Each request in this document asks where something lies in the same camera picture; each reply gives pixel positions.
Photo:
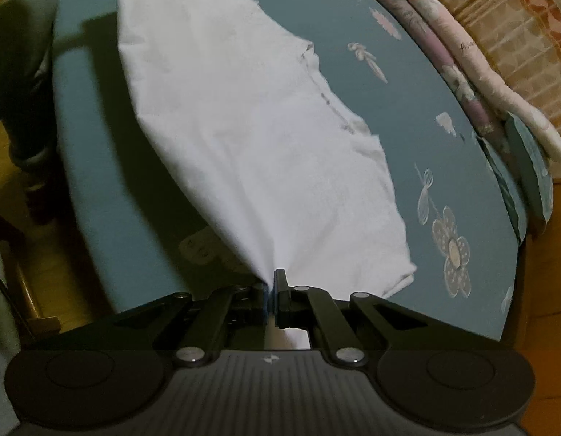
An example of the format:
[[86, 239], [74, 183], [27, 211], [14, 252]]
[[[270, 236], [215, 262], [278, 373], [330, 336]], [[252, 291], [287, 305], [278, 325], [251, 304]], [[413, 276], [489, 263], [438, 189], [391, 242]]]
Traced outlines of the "patterned window curtain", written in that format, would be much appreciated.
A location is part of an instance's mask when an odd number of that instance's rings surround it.
[[439, 0], [561, 136], [561, 0]]

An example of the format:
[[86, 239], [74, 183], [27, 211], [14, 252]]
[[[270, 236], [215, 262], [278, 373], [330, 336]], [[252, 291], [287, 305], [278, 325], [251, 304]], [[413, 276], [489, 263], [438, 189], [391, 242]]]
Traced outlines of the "white printed long-sleeve shirt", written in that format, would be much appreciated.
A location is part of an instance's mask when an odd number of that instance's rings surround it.
[[118, 48], [142, 132], [255, 276], [336, 299], [412, 283], [385, 152], [312, 43], [255, 0], [118, 0]]

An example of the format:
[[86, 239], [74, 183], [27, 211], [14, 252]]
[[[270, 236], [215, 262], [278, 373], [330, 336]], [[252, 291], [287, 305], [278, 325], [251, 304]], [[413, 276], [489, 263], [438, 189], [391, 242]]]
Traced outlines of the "pink floral folded quilt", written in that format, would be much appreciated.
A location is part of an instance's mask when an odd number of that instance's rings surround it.
[[491, 68], [470, 34], [438, 0], [408, 0], [430, 24], [477, 90], [493, 106], [517, 115], [553, 161], [561, 161], [561, 136], [539, 108], [512, 90]]

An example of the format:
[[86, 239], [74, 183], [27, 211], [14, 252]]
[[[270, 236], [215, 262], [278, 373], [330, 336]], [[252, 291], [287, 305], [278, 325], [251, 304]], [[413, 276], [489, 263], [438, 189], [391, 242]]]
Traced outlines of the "lower teal pillow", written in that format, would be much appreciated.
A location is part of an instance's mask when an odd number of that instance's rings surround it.
[[494, 147], [477, 133], [472, 138], [484, 154], [489, 175], [498, 185], [514, 234], [518, 243], [522, 244], [528, 232], [528, 214], [522, 191]]

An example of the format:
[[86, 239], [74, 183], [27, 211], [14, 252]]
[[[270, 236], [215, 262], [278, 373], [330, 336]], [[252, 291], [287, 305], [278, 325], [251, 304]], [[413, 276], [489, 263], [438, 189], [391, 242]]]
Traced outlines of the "wooden headboard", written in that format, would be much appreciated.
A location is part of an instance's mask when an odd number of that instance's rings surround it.
[[561, 178], [553, 193], [552, 218], [520, 250], [503, 332], [503, 341], [535, 372], [535, 390], [521, 421], [531, 435], [561, 435]]

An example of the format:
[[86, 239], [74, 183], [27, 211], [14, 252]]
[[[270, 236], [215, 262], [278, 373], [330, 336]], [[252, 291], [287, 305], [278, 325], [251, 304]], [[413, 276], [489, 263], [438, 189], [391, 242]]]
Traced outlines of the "teal patterned bed sheet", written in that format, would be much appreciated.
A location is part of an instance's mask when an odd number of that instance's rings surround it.
[[[314, 43], [334, 93], [380, 138], [413, 283], [395, 302], [499, 339], [518, 238], [463, 108], [376, 0], [257, 0]], [[117, 0], [59, 0], [53, 47], [60, 149], [102, 302], [123, 312], [228, 278], [210, 230], [138, 127], [117, 47]]]

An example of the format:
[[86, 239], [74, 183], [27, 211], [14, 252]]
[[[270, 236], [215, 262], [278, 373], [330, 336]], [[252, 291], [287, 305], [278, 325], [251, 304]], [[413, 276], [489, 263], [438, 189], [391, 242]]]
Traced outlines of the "teal pillow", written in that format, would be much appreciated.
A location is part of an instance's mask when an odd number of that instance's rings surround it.
[[528, 214], [522, 191], [494, 147], [477, 133], [472, 138], [484, 154], [489, 175], [498, 185], [514, 234], [518, 243], [522, 244], [528, 232]]
[[549, 173], [546, 154], [518, 116], [508, 116], [505, 132], [519, 168], [520, 181], [532, 221], [537, 227], [544, 227], [553, 213], [553, 178]]

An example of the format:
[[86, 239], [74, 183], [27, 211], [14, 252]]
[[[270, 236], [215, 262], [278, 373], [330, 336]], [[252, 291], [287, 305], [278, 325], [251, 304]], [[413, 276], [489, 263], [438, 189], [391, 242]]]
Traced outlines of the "upper teal pillow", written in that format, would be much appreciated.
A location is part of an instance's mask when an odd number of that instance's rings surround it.
[[553, 178], [549, 173], [546, 154], [518, 116], [508, 116], [505, 132], [519, 168], [520, 181], [532, 221], [537, 227], [544, 227], [553, 213]]

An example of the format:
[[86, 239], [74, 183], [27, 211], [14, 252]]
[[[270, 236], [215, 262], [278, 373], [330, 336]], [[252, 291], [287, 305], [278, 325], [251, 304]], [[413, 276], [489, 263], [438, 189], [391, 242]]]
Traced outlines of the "purple floral folded quilt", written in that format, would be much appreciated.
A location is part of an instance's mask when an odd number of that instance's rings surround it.
[[417, 43], [444, 79], [481, 137], [497, 134], [501, 125], [495, 113], [470, 84], [450, 51], [408, 0], [376, 0]]

